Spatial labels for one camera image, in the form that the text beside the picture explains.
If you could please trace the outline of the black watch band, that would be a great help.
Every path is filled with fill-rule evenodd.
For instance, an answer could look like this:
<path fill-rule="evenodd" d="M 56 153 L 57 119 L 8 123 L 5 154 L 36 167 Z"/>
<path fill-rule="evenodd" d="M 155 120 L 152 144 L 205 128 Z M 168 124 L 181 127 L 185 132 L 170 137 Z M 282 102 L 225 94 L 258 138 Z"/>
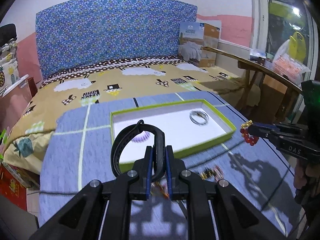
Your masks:
<path fill-rule="evenodd" d="M 140 119 L 136 123 L 115 122 L 113 131 L 111 168 L 114 176 L 128 171 L 135 161 L 144 158 L 148 146 L 151 147 L 152 181 L 157 181 L 165 175 L 165 135 L 162 130 Z"/>

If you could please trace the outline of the blue patterned headboard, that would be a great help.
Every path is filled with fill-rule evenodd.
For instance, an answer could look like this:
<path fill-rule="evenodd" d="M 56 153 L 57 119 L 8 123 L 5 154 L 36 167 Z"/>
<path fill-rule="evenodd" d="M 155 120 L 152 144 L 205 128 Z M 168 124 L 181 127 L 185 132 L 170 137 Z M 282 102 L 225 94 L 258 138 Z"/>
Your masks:
<path fill-rule="evenodd" d="M 106 60 L 172 56 L 197 6 L 178 0 L 70 0 L 36 14 L 42 76 Z"/>

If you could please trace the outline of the blue grey plaid blanket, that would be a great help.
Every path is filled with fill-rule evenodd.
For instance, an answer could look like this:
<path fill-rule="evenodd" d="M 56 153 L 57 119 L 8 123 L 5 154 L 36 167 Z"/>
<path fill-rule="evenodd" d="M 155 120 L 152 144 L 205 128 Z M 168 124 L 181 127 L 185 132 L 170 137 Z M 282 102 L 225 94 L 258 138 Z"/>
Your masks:
<path fill-rule="evenodd" d="M 212 92 L 180 92 L 124 99 L 67 111 L 57 122 L 40 175 L 39 223 L 45 224 L 93 179 L 113 180 L 110 166 L 111 113 L 160 103 L 204 99 L 236 127 L 246 118 Z M 254 146 L 235 132 L 230 140 L 184 159 L 201 172 L 218 166 L 231 182 L 289 239 L 298 236 L 301 208 L 294 200 L 293 167 L 267 140 Z M 187 220 L 179 204 L 157 193 L 133 202 L 131 239 L 186 239 Z"/>

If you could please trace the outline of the cardboard bedding box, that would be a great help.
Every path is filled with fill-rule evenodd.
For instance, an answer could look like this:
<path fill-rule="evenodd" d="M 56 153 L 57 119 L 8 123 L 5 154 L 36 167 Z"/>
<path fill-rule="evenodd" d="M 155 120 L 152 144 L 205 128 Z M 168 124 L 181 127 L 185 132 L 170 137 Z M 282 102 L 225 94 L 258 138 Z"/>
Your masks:
<path fill-rule="evenodd" d="M 202 22 L 182 22 L 179 31 L 178 55 L 197 67 L 213 67 L 216 53 L 202 48 L 217 49 L 219 37 L 219 27 Z"/>

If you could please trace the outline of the orange mesh bag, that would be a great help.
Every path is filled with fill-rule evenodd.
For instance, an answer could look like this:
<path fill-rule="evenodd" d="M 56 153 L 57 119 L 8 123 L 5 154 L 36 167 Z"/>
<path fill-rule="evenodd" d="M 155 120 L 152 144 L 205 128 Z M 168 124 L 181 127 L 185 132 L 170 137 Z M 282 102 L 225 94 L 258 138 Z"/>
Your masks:
<path fill-rule="evenodd" d="M 311 70 L 288 55 L 289 42 L 289 40 L 285 41 L 277 50 L 272 61 L 272 70 L 300 87 L 303 75 Z"/>

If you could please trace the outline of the pineapple print bag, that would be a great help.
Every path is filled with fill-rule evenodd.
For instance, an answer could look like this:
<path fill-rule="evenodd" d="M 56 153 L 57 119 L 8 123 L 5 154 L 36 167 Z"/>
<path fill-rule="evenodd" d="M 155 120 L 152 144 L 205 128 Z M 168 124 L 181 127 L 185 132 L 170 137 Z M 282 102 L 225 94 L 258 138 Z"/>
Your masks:
<path fill-rule="evenodd" d="M 1 95 L 19 79 L 16 56 L 17 42 L 11 39 L 1 47 L 0 91 Z"/>

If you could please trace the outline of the pink rhinestone hair clip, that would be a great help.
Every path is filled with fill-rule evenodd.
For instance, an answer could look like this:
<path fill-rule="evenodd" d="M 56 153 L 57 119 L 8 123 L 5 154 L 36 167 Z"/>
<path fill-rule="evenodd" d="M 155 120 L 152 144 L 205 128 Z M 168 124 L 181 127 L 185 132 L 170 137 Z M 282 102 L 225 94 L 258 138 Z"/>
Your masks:
<path fill-rule="evenodd" d="M 221 179 L 224 179 L 223 171 L 221 168 L 217 165 L 214 166 L 214 178 L 216 181 L 219 181 Z"/>

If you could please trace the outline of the pink cabinet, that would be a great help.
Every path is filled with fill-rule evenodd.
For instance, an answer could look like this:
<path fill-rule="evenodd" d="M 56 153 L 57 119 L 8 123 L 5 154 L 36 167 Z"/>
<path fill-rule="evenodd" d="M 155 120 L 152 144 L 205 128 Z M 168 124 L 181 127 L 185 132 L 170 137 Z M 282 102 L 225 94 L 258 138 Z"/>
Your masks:
<path fill-rule="evenodd" d="M 10 131 L 31 102 L 33 96 L 29 88 L 29 80 L 31 80 L 31 86 L 36 88 L 33 78 L 26 74 L 1 95 L 1 131 L 4 129 Z"/>

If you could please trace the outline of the tan sheep print bedsheet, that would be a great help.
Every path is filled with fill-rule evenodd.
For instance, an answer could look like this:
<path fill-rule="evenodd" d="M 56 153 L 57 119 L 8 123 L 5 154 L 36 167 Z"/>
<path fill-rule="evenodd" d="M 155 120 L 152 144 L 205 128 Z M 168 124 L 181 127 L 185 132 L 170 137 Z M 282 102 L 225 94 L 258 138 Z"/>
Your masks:
<path fill-rule="evenodd" d="M 4 162 L 38 174 L 58 118 L 68 110 L 140 96 L 209 90 L 235 106 L 245 80 L 218 66 L 199 68 L 177 57 L 109 60 L 60 70 L 23 107 L 4 146 Z"/>

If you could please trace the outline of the green jewelry box tray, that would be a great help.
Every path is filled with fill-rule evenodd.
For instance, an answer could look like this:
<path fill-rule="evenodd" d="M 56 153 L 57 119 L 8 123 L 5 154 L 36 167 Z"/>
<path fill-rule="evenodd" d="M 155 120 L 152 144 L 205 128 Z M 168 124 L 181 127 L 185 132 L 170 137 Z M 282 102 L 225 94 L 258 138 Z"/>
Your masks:
<path fill-rule="evenodd" d="M 114 139 L 115 122 L 136 123 L 140 119 L 162 130 L 174 156 L 186 160 L 190 167 L 222 155 L 223 149 L 213 148 L 231 139 L 236 131 L 236 126 L 216 106 L 207 100 L 195 99 L 112 112 L 111 138 Z"/>

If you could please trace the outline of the black bag on top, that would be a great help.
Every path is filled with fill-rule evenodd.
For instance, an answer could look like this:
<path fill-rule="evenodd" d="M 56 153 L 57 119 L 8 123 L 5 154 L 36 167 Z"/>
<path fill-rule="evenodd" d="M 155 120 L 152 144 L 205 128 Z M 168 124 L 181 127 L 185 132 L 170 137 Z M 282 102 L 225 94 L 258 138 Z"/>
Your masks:
<path fill-rule="evenodd" d="M 0 27 L 0 47 L 9 43 L 11 40 L 17 40 L 16 25 L 14 23 Z"/>

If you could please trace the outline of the wooden side table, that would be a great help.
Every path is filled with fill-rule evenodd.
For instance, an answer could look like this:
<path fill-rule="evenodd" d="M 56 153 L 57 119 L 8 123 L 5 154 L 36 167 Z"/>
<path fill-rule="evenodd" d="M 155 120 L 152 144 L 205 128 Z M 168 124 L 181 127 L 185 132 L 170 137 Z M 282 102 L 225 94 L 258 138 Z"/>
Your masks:
<path fill-rule="evenodd" d="M 238 61 L 238 68 L 245 70 L 244 92 L 236 105 L 237 109 L 242 109 L 246 105 L 249 92 L 253 87 L 258 73 L 263 73 L 264 75 L 277 80 L 279 83 L 287 87 L 280 107 L 275 114 L 275 119 L 277 121 L 284 121 L 285 118 L 289 116 L 289 111 L 291 111 L 294 101 L 303 93 L 302 89 L 297 85 L 275 73 L 274 71 L 264 67 L 262 64 L 258 64 L 254 61 L 250 61 L 249 59 L 244 59 L 237 55 L 215 48 L 202 47 L 201 49 L 235 59 Z"/>

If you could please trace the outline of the red braided keychain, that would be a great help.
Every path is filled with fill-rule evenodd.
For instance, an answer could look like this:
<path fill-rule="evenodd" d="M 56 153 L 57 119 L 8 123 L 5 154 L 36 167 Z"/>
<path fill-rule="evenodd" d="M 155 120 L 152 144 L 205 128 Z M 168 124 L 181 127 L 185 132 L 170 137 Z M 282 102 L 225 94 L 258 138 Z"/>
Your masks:
<path fill-rule="evenodd" d="M 168 194 L 167 190 L 165 189 L 165 187 L 159 181 L 151 183 L 151 187 L 152 187 L 153 190 L 154 189 L 158 189 L 158 191 L 160 192 L 160 194 L 164 198 L 169 199 L 169 194 Z"/>

